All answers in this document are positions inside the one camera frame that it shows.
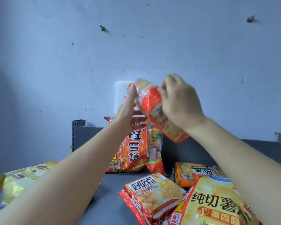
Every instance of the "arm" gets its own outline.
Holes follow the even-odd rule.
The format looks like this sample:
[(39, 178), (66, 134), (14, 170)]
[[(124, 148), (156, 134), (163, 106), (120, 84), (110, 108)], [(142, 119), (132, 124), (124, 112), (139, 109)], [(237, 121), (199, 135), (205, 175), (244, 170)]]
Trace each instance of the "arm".
[(163, 111), (213, 157), (264, 224), (281, 224), (281, 165), (203, 115), (193, 87), (179, 76), (163, 83)]
[(76, 225), (123, 139), (139, 128), (131, 123), (146, 119), (132, 118), (135, 96), (134, 88), (113, 122), (2, 209), (0, 225)]

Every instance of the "wall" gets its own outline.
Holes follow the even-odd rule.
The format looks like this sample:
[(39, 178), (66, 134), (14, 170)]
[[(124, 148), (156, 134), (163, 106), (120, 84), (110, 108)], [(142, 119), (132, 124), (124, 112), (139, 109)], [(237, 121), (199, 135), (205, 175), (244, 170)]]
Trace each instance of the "wall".
[(117, 79), (172, 72), (236, 136), (275, 140), (281, 0), (0, 0), (0, 175), (66, 157), (72, 120), (105, 126)]

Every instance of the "snack bag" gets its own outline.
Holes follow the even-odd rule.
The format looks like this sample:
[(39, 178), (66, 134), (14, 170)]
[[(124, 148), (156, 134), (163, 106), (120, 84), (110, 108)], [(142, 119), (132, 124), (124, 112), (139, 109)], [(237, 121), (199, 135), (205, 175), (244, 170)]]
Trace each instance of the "snack bag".
[(144, 79), (137, 79), (134, 83), (137, 90), (135, 103), (153, 124), (173, 142), (180, 142), (188, 138), (188, 134), (174, 125), (162, 112), (162, 101), (159, 88)]
[(194, 175), (194, 186), (162, 225), (260, 225), (232, 182)]
[(203, 166), (188, 162), (175, 162), (175, 182), (183, 188), (190, 188), (193, 185), (193, 175), (224, 176), (224, 172), (217, 166)]
[(151, 174), (124, 186), (119, 195), (139, 224), (157, 225), (176, 208), (186, 191), (161, 174)]
[(145, 128), (132, 131), (120, 145), (106, 172), (134, 172), (146, 168), (166, 175), (161, 160), (163, 133), (151, 122)]
[(3, 174), (0, 179), (0, 189), (2, 189), (3, 192), (2, 204), (9, 204), (30, 184), (37, 180), (41, 175), (51, 170), (52, 167), (59, 162), (60, 161), (47, 162)]

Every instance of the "person's left arm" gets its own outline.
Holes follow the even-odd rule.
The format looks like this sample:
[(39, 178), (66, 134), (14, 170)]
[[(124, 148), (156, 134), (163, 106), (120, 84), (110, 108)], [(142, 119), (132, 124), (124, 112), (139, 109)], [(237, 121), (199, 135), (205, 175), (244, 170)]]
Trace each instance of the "person's left arm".
[(135, 96), (133, 87), (115, 120), (2, 209), (0, 225), (76, 225), (124, 138), (141, 128), (131, 124), (146, 120), (132, 117)]

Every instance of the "forearm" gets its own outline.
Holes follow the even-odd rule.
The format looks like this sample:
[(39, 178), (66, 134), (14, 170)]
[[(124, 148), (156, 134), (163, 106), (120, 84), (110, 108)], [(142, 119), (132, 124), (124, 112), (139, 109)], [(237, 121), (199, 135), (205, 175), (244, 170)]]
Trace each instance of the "forearm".
[(125, 136), (112, 122), (0, 212), (0, 225), (76, 225)]
[(211, 119), (187, 132), (209, 152), (265, 225), (281, 224), (280, 164)]

